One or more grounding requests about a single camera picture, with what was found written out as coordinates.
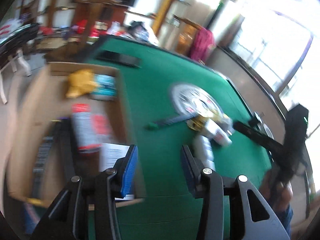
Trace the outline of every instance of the green table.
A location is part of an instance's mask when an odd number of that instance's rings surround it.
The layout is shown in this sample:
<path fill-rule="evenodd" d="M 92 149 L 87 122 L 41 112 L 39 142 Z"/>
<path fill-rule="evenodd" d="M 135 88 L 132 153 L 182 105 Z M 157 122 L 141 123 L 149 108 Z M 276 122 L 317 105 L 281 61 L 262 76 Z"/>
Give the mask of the green table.
<path fill-rule="evenodd" d="M 141 68 L 96 60 L 110 50 L 141 58 Z M 145 180 L 144 202 L 117 209 L 123 240 L 195 240 L 202 199 L 188 192 L 180 165 L 180 149 L 191 144 L 196 132 L 182 122 L 157 131 L 143 128 L 148 122 L 176 114 L 169 89 L 186 82 L 207 91 L 232 119 L 246 122 L 251 114 L 231 83 L 219 74 L 186 58 L 146 44 L 109 36 L 95 45 L 86 63 L 120 69 L 124 76 L 129 109 Z M 246 175 L 259 187 L 271 167 L 265 149 L 235 132 L 232 145 L 212 144 L 216 171 L 222 176 Z M 229 234 L 229 206 L 225 197 L 225 237 Z"/>

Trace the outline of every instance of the human hand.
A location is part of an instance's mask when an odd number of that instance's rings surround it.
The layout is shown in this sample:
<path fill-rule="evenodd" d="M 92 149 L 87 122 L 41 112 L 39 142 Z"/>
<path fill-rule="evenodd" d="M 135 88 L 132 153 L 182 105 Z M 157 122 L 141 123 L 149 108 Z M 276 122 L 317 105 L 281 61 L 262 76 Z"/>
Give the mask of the human hand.
<path fill-rule="evenodd" d="M 271 170 L 267 171 L 264 175 L 262 184 L 259 188 L 261 195 L 265 198 L 266 201 L 270 199 L 271 190 L 269 187 L 270 184 L 270 177 L 271 177 Z M 276 203 L 271 207 L 274 212 L 283 212 L 287 209 L 290 200 L 293 197 L 293 192 L 291 188 L 290 182 L 287 185 L 283 185 L 279 183 L 277 185 L 277 193 L 279 194 L 279 198 Z"/>

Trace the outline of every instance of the wooden shelf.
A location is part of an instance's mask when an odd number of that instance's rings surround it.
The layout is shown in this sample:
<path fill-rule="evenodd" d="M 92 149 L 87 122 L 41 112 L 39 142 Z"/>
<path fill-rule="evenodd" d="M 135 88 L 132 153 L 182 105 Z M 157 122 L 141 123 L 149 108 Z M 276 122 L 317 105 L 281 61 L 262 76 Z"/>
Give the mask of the wooden shelf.
<path fill-rule="evenodd" d="M 56 8 L 55 8 L 55 11 L 66 11 L 66 10 L 75 10 L 75 9 L 76 9 L 76 6 L 75 6 L 75 5 L 68 5 L 68 6 L 56 7 Z M 38 12 L 38 13 L 37 13 L 37 16 L 45 15 L 45 14 L 47 14 L 47 13 L 48 13 L 48 12 L 46 12 L 46 11 Z"/>
<path fill-rule="evenodd" d="M 185 4 L 185 5 L 188 5 L 188 6 L 190 6 L 190 5 L 191 5 L 190 3 L 185 2 L 185 1 L 180 1 L 180 0 L 176 0 L 176 1 L 178 1 L 178 2 L 180 2 L 180 3 L 183 3 L 183 4 Z"/>
<path fill-rule="evenodd" d="M 178 21 L 180 22 L 184 22 L 185 24 L 191 25 L 192 27 L 201 30 L 203 27 L 195 22 L 190 21 L 189 19 L 185 19 L 185 18 L 180 18 L 176 15 L 173 15 L 174 18 L 176 18 Z"/>
<path fill-rule="evenodd" d="M 135 13 L 135 12 L 132 12 L 132 11 L 126 11 L 124 13 L 138 15 L 138 16 L 141 16 L 141 17 L 144 17 L 144 18 L 148 18 L 148 19 L 151 19 L 151 20 L 155 19 L 154 16 L 144 15 L 144 14 L 141 14 L 141 13 Z"/>

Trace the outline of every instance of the blue jeans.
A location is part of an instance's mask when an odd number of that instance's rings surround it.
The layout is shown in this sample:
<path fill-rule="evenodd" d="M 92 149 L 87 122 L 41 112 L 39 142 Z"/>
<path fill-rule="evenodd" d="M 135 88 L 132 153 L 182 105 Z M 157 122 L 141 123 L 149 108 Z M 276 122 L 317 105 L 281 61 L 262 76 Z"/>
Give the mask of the blue jeans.
<path fill-rule="evenodd" d="M 290 222 L 293 217 L 293 210 L 291 206 L 289 205 L 288 208 L 281 212 L 281 213 L 276 213 L 277 217 L 279 218 L 280 222 L 282 223 L 284 229 L 287 231 L 289 237 L 291 236 L 291 226 Z"/>

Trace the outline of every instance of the blue gripper pad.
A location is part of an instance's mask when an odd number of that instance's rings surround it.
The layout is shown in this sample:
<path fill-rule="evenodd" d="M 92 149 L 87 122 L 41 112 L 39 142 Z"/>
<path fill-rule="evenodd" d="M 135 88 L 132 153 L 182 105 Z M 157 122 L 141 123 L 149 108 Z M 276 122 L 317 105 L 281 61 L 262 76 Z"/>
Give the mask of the blue gripper pad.
<path fill-rule="evenodd" d="M 115 197 L 124 198 L 129 193 L 137 162 L 138 147 L 132 144 L 126 156 L 118 159 L 113 167 L 117 170 Z"/>

